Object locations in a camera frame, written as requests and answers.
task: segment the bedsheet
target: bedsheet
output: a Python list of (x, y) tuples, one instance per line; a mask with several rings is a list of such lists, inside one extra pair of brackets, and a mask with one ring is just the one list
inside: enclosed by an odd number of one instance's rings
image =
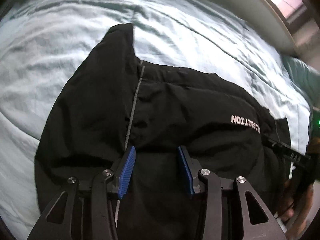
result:
[(292, 147), (305, 152), (319, 73), (280, 55), (218, 4), (223, 1), (15, 0), (0, 22), (0, 215), (18, 240), (39, 217), (33, 161), (53, 103), (119, 23), (135, 25), (139, 58), (217, 73), (275, 118), (287, 117)]

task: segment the screw head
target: screw head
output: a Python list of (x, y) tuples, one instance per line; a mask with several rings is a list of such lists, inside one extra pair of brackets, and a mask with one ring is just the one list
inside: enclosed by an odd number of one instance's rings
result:
[(237, 181), (239, 181), (240, 183), (245, 183), (246, 179), (245, 177), (239, 176), (237, 177)]
[(69, 183), (69, 184), (73, 184), (73, 183), (75, 183), (77, 181), (77, 179), (75, 178), (75, 177), (70, 177), (68, 180), (67, 180), (67, 182)]
[(112, 170), (106, 169), (106, 170), (104, 170), (104, 171), (102, 172), (102, 174), (103, 174), (104, 176), (110, 176), (110, 175), (112, 174)]
[(210, 174), (210, 171), (207, 169), (202, 169), (200, 172), (202, 175), (205, 175), (205, 176)]

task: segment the blue gripper pad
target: blue gripper pad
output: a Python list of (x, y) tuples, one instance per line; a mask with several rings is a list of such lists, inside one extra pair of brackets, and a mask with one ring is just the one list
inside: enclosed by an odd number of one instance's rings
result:
[(136, 160), (136, 149), (134, 147), (131, 147), (127, 161), (124, 164), (123, 170), (119, 178), (119, 191), (118, 191), (119, 199), (122, 199), (123, 196), (127, 193), (127, 189), (129, 186), (135, 160)]
[(187, 190), (187, 193), (190, 196), (192, 196), (195, 193), (195, 191), (193, 189), (191, 171), (188, 167), (186, 158), (183, 154), (181, 147), (178, 147), (178, 151), (179, 151), (178, 162), (179, 162), (179, 168), (180, 168), (180, 172), (181, 172), (182, 182), (183, 182), (184, 187)]

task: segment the black jacket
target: black jacket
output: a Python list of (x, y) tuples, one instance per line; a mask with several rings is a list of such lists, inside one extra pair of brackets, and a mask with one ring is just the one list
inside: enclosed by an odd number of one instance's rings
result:
[(110, 28), (57, 98), (35, 157), (40, 210), (68, 177), (91, 180), (133, 145), (119, 239), (193, 239), (199, 206), (177, 175), (177, 147), (185, 145), (220, 177), (246, 177), (275, 211), (290, 164), (260, 134), (290, 145), (287, 120), (216, 74), (141, 61), (132, 43), (131, 24)]

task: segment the wall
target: wall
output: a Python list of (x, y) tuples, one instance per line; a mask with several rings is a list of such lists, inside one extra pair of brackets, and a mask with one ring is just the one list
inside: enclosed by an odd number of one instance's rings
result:
[(303, 25), (293, 39), (300, 58), (320, 72), (320, 30), (314, 19)]

